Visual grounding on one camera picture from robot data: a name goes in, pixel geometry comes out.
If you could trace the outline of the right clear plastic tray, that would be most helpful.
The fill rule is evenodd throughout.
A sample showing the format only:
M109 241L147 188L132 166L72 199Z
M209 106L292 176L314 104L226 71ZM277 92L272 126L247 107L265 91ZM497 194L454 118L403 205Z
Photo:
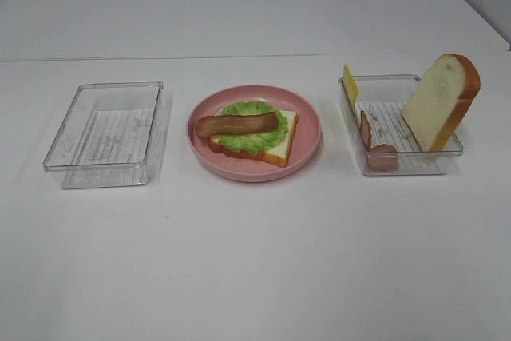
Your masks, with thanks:
M359 95L351 109L342 79L338 79L341 110L358 166L366 176L442 175L451 163L461 156L464 148L456 135L452 135L442 151L423 152L402 117L402 109L413 96L420 77L415 74L355 76ZM372 128L373 145L390 144L397 149L398 169L379 172L366 163L366 150L360 133L360 113L366 116Z

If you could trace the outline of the bread slice in right tray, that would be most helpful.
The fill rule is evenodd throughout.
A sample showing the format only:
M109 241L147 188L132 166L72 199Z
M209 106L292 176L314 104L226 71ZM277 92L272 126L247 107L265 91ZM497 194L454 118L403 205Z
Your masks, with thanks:
M443 150L481 87L474 64L460 54L443 54L421 77L402 110L421 150Z

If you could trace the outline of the left clear plastic tray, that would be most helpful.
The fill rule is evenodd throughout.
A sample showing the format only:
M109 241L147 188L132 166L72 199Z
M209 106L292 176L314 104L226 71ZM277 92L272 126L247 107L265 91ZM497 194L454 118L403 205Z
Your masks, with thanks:
M42 163L63 189L146 185L165 132L160 81L80 85Z

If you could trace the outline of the yellow cheese slice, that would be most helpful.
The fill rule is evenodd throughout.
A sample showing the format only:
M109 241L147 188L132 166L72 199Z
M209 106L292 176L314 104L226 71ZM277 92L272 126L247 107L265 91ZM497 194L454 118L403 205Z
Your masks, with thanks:
M343 67L342 82L347 93L347 98L350 102L351 109L354 113L356 113L355 103L357 101L360 90L357 81L352 76L351 69L347 64L345 64Z

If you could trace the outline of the green lettuce leaf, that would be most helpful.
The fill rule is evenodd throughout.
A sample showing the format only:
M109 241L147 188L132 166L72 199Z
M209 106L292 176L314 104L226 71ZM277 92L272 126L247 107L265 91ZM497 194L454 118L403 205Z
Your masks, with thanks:
M248 151L256 155L259 151L266 152L280 145L288 136L290 123L287 116L273 106L263 101L238 101L220 110L216 115L259 115L273 112L278 118L278 127L275 130L263 133L249 133L243 135L218 135L213 137L225 148L233 152Z

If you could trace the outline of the brown bacon strip tray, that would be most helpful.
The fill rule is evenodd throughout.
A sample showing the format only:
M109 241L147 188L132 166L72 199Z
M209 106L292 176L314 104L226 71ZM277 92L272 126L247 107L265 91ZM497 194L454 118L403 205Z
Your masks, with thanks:
M206 116L195 123L199 138L215 135L244 135L265 133L276 130L279 120L274 112L256 115L218 115Z

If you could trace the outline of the bread slice from tray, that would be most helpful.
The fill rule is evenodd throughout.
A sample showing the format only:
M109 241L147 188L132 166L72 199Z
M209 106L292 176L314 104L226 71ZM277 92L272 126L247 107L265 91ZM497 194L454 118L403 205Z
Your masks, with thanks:
M239 159L250 159L257 161L264 161L269 164L278 165L284 168L288 164L290 156L293 137L295 135L295 128L299 120L298 114L295 111L280 110L284 117L287 118L288 131L284 135L283 141L277 146L274 146L267 151L259 150L257 154L251 154L243 149L239 152L234 152L227 147L224 147L217 137L208 138L208 146L215 153L222 153L228 157L235 157Z

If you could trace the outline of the clear plastic tray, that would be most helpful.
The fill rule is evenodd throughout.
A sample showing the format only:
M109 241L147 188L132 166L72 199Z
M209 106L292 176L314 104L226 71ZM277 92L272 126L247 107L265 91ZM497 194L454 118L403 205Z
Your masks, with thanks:
M160 81L80 85L42 163L63 189L146 185L165 132Z
M442 151L423 152L402 117L402 109L413 96L420 77L415 74L355 76L359 95L351 109L342 79L338 79L341 110L358 166L366 176L442 175L451 163L461 156L464 148L456 135L452 135ZM360 133L360 113L366 116L372 128L373 145L390 144L397 149L398 169L379 172L366 163L366 150Z

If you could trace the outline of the red bacon strip tray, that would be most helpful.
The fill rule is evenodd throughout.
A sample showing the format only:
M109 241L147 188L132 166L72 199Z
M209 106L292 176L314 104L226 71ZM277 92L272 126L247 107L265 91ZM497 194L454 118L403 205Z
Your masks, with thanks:
M396 171L398 169L396 147L390 144L373 145L372 128L365 111L360 113L360 133L368 167L379 172Z

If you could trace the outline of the pink round plate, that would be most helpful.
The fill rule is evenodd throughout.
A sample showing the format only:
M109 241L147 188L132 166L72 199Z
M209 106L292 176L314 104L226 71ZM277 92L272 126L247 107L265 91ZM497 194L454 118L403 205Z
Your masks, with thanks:
M197 119L213 115L237 101L265 101L277 109L297 112L298 123L286 167L215 153L208 147L206 140L196 135L194 123ZM189 115L187 134L192 151L209 171L229 180L265 182L278 180L303 167L319 147L322 128L313 105L297 93L271 85L238 85L214 93L200 102Z

